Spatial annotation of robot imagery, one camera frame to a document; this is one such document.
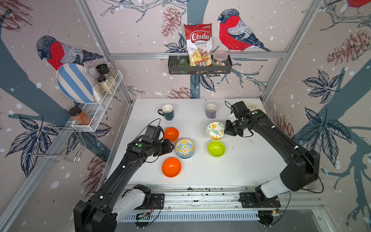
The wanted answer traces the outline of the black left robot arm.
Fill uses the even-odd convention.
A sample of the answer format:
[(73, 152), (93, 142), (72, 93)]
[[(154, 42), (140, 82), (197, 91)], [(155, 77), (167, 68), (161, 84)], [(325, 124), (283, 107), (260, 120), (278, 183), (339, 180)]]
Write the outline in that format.
[(115, 204), (128, 181), (149, 156), (171, 153), (174, 145), (170, 140), (145, 143), (134, 140), (128, 144), (118, 167), (104, 185), (86, 202), (79, 201), (73, 209), (76, 232), (113, 232), (117, 227), (118, 213)]

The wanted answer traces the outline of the yellow flower ceramic bowl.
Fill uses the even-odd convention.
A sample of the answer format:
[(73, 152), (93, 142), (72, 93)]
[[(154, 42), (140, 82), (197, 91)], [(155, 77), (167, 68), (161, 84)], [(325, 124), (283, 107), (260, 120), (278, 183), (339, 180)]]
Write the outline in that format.
[(206, 135), (213, 141), (221, 141), (226, 137), (225, 125), (221, 122), (213, 122), (207, 126)]

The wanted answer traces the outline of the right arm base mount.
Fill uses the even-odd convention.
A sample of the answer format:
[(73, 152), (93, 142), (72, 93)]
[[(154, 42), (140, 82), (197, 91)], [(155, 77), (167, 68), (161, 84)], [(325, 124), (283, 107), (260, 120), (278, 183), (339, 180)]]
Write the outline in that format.
[(240, 192), (238, 201), (242, 208), (280, 208), (278, 196), (266, 198), (255, 192)]

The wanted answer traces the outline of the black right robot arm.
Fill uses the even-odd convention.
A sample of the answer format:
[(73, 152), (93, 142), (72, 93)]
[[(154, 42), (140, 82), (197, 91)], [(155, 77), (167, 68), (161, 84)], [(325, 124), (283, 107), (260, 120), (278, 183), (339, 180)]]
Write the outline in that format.
[(319, 179), (320, 155), (308, 151), (285, 135), (261, 110), (231, 110), (224, 132), (230, 136), (244, 137), (245, 130), (258, 133), (282, 157), (286, 163), (283, 171), (274, 179), (255, 188), (257, 201), (266, 201), (279, 194), (298, 191)]

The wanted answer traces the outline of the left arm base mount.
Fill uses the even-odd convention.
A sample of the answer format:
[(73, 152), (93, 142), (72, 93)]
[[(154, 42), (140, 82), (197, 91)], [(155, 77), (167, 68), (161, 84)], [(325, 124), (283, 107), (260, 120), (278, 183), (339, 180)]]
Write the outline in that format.
[(150, 198), (145, 196), (144, 203), (135, 208), (135, 210), (152, 210), (152, 209), (163, 209), (164, 208), (165, 194), (151, 194)]

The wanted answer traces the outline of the blue yellow patterned bowl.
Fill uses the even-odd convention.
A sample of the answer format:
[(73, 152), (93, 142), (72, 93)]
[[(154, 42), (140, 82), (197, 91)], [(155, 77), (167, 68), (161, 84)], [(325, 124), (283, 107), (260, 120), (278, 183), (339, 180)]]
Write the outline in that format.
[(177, 155), (189, 156), (195, 153), (195, 144), (189, 139), (182, 139), (175, 146)]

